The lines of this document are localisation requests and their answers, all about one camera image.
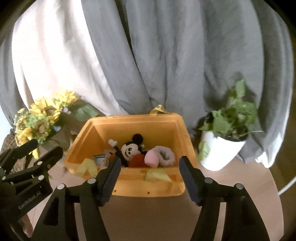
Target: plush toy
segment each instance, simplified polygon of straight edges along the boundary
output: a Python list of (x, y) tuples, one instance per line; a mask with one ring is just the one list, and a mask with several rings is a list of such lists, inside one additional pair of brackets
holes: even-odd
[(147, 152), (144, 162), (150, 167), (169, 167), (175, 163), (175, 155), (168, 147), (156, 146)]
[(116, 157), (115, 154), (111, 154), (111, 156), (109, 157), (109, 162), (113, 160), (113, 158)]
[(128, 167), (128, 162), (132, 160), (135, 155), (146, 154), (146, 152), (142, 151), (142, 148), (144, 148), (142, 143), (142, 135), (135, 134), (133, 135), (132, 141), (124, 144), (120, 150), (117, 146), (117, 141), (109, 140), (109, 144), (116, 150), (115, 155), (121, 159), (121, 164), (125, 167)]
[(129, 162), (128, 167), (150, 167), (145, 164), (145, 155), (140, 153), (135, 155)]

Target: white cable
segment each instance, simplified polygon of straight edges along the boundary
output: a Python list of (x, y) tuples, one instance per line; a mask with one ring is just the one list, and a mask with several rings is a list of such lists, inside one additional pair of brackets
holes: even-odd
[(285, 191), (287, 191), (293, 184), (296, 182), (296, 176), (282, 189), (278, 192), (279, 196), (282, 195)]

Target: orange storage box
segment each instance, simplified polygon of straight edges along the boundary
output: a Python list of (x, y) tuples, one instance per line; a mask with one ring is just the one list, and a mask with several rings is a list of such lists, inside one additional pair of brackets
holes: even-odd
[[(179, 159), (187, 156), (192, 165), (197, 167), (197, 158), (184, 120), (175, 113), (157, 114), (157, 111), (152, 111), (149, 115), (92, 118), (85, 124), (68, 150), (64, 165), (74, 174), (85, 158), (92, 159), (104, 149), (112, 149), (108, 144), (110, 139), (117, 141), (118, 147), (121, 148), (136, 133), (143, 136), (145, 149), (157, 145), (172, 149), (176, 156), (175, 166), (162, 168), (172, 181), (146, 181), (149, 168), (122, 167), (113, 195), (168, 197), (183, 194), (185, 184), (178, 168)], [(86, 173), (83, 178), (87, 180), (90, 175)]]

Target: artificial sunflower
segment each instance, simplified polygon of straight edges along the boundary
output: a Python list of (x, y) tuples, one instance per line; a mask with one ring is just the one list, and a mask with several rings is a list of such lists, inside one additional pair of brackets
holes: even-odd
[(21, 108), (17, 113), (18, 114), (22, 114), (23, 112), (25, 112), (26, 110), (24, 108)]
[(55, 104), (52, 99), (44, 97), (37, 99), (35, 103), (31, 105), (29, 111), (34, 115), (44, 115), (48, 117), (51, 125), (56, 123), (61, 114), (61, 108), (58, 104)]
[(47, 103), (44, 97), (35, 100), (35, 103), (31, 104), (31, 109), (29, 109), (29, 112), (32, 114), (37, 115), (44, 115), (45, 114), (45, 108), (47, 107)]
[(51, 132), (48, 117), (43, 115), (31, 115), (30, 125), (32, 127), (33, 138), (36, 139), (39, 144), (43, 144)]
[(34, 151), (32, 151), (31, 153), (32, 153), (35, 160), (38, 160), (40, 158), (40, 151), (39, 151), (38, 147)]
[(16, 130), (24, 130), (27, 124), (28, 123), (23, 118), (17, 119), (14, 123)]
[(15, 134), (18, 145), (24, 145), (33, 138), (32, 128), (16, 129)]
[(60, 107), (69, 107), (78, 100), (77, 95), (73, 91), (62, 90), (60, 93), (54, 95), (54, 102)]

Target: red plush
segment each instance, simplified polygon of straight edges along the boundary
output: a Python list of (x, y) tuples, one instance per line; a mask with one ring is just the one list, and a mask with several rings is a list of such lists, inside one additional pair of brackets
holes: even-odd
[(115, 154), (112, 154), (112, 155), (109, 157), (109, 162), (111, 162), (112, 159), (113, 159), (114, 157), (116, 157), (116, 155), (115, 155)]
[(128, 167), (149, 167), (145, 164), (144, 159), (144, 154), (137, 154), (128, 162)]

